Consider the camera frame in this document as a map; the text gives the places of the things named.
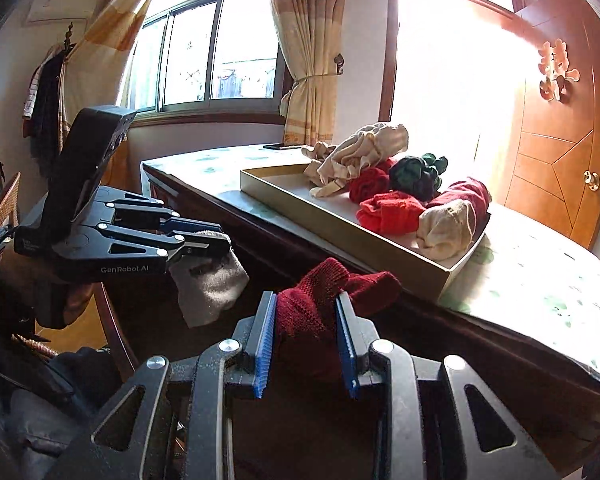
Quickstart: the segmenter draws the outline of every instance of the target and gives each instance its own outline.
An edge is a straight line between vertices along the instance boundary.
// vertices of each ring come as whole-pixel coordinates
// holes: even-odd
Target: floral tablecloth
[[[306,162],[300,150],[235,146],[146,161],[215,197],[370,269],[240,191],[240,170]],[[600,380],[600,261],[561,234],[498,204],[486,235],[440,306],[531,337]]]

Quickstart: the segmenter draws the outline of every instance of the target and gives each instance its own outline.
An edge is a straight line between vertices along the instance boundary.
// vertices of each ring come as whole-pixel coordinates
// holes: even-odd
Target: wooden door
[[[580,80],[567,80],[560,100],[546,101],[539,88],[544,76],[528,63],[510,181],[500,196],[506,207],[588,249],[600,226],[600,20],[585,0],[539,0],[518,14],[525,41],[536,49],[546,41],[566,43],[569,69]],[[597,174],[597,190],[586,185],[586,171]]]

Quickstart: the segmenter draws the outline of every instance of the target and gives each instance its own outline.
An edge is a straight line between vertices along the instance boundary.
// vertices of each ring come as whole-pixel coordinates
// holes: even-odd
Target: silver screw
[[[151,370],[157,370],[159,368],[162,368],[165,364],[167,364],[167,361],[161,355],[149,357],[146,361],[146,367],[151,368]]]
[[[376,339],[371,343],[371,348],[381,354],[389,354],[394,349],[394,344],[386,339]]]
[[[448,355],[445,357],[445,365],[452,370],[464,370],[466,362],[458,355]]]
[[[225,339],[224,341],[221,341],[218,346],[223,352],[235,352],[240,348],[240,343],[235,339]]]

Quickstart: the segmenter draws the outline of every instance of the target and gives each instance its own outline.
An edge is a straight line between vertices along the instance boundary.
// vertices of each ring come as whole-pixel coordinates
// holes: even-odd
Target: gold doorknob
[[[600,176],[597,173],[591,171],[584,172],[584,183],[589,186],[592,191],[597,191],[600,188]]]

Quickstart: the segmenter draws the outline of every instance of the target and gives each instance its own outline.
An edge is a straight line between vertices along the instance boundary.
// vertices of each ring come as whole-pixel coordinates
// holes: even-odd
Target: beige curtain
[[[60,75],[59,146],[80,110],[115,104],[122,76],[151,0],[111,0],[67,56]],[[128,187],[126,142],[102,183]]]
[[[313,146],[333,137],[333,58],[340,53],[344,2],[271,0],[282,53],[295,81],[281,109],[282,114],[286,111],[285,144]]]

